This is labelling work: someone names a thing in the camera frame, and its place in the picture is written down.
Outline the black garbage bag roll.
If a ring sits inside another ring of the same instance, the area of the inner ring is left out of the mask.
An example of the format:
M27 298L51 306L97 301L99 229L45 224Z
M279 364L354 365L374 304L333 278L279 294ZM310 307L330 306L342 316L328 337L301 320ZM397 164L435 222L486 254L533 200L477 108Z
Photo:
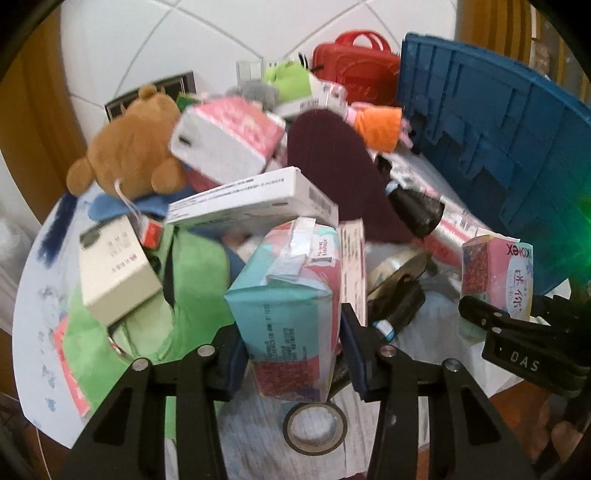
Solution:
M392 342L412 322L425 303L420 282L410 275L387 280L368 300L368 322Z

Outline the green cloth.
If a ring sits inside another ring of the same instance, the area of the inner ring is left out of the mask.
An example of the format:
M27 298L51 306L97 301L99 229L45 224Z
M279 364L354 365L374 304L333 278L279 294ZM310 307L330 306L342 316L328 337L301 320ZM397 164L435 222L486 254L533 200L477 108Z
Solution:
M235 253L216 240L168 226L158 248L146 256L159 262L162 290L113 331L91 316L79 289L71 294L62 350L91 412L133 360L177 361L233 323L224 294L245 265Z

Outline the teal pink tissue pack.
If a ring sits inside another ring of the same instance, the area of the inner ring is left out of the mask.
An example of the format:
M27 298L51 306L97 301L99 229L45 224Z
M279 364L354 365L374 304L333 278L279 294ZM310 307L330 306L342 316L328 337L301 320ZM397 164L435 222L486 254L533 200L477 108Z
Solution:
M300 217L271 229L226 291L260 395L328 398L339 342L341 267L335 228Z

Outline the maroon knit beanie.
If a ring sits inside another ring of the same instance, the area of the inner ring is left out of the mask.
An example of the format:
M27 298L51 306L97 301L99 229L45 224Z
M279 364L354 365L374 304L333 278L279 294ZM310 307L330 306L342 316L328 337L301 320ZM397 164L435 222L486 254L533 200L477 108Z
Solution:
M339 115L304 112L287 132L287 162L300 168L339 207L339 219L361 219L366 239L406 244L414 239L385 194L385 185L362 137Z

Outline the pink Kotex tissue pack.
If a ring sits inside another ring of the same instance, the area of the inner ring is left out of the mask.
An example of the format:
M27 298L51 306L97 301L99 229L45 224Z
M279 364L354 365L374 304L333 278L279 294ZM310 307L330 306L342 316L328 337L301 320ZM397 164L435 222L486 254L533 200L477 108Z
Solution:
M473 296L529 322L534 295L531 244L493 234L462 246L461 296Z

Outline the white floral tablecloth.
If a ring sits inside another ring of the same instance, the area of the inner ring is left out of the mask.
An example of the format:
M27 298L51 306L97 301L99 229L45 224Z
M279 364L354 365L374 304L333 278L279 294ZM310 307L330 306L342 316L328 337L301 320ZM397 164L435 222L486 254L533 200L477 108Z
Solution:
M79 415L69 392L53 331L66 316L79 282L78 235L92 224L88 208L98 193L98 188L92 188L79 201L61 252L50 267L38 254L49 229L41 228L21 277L14 311L13 365L21 407L31 423L65 448L73 446L86 419ZM417 360L439 364L449 357L459 359L527 452L541 449L550 412L548 392L485 361L482 344L460 335L458 293L444 268L436 276L423 276L421 283L426 302L394 343ZM252 379L245 378L242 390L218 415L229 478L339 479L366 471L379 406L361 401L352 387L339 392L334 401L349 424L344 443L327 455L304 456L283 439L281 424L288 404L259 396Z

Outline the metal oval tin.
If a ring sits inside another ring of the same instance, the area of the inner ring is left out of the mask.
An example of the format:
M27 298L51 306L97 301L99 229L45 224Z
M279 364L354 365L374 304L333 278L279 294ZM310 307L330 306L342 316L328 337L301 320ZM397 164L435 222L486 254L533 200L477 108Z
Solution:
M368 300L374 301L392 293L401 280L409 276L412 280L419 279L428 269L432 256L430 253L415 247L403 247L391 251L367 275Z

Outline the red white medicine box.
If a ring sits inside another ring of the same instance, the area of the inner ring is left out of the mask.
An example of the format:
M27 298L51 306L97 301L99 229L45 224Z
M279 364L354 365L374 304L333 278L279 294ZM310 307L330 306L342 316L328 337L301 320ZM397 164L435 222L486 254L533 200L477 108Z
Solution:
M342 222L338 232L342 257L341 302L349 303L360 324L366 327L367 279L363 220Z

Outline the blue plastic storage bin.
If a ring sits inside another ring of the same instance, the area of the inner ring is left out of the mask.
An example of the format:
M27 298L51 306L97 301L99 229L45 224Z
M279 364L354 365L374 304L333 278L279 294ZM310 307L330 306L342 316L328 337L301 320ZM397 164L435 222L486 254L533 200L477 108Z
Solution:
M532 245L534 287L590 278L590 110L523 63L408 34L398 99L416 142L491 230Z

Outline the orange pink plush toy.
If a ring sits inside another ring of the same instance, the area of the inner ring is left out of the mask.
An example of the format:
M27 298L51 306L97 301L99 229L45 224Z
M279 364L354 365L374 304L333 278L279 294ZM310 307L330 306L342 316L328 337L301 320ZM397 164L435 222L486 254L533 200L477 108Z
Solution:
M414 147L411 124L400 107L356 102L349 106L346 121L369 149L392 153L399 143L408 149Z

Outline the long white medicine box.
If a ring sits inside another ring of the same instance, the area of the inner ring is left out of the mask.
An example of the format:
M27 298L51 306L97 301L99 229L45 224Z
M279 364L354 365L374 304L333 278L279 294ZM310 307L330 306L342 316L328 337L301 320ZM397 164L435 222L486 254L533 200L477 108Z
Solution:
M165 222L221 234L264 234L297 219L339 224L339 207L297 167L278 169L221 185L168 206Z

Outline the green frog plush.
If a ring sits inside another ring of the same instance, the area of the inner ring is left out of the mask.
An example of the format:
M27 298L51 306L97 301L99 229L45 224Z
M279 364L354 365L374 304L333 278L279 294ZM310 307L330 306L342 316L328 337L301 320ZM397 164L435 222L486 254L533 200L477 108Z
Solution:
M311 96L310 71L301 59L273 64L263 73L263 81L279 91L279 102L288 103Z

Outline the pink white tissue pack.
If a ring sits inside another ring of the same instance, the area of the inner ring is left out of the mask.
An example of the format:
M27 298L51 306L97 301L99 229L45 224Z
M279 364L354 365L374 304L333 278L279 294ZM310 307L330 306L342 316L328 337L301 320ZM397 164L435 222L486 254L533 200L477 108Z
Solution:
M187 106L169 149L177 159L216 184L259 175L283 138L286 123L242 97Z

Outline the grey plush toy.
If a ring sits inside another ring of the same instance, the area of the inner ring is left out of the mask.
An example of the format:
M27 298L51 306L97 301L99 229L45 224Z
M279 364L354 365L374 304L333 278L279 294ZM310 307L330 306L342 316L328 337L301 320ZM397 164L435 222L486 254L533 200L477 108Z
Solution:
M262 80L245 81L229 88L225 95L259 103L266 111L272 111L280 103L280 90Z

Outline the white wall socket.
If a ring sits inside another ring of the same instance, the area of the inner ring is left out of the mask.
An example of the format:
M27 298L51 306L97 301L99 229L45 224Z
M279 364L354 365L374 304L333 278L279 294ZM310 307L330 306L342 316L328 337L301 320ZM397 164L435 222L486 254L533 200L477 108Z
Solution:
M260 60L239 60L235 63L236 81L243 84L249 81L259 81L263 78L263 62Z

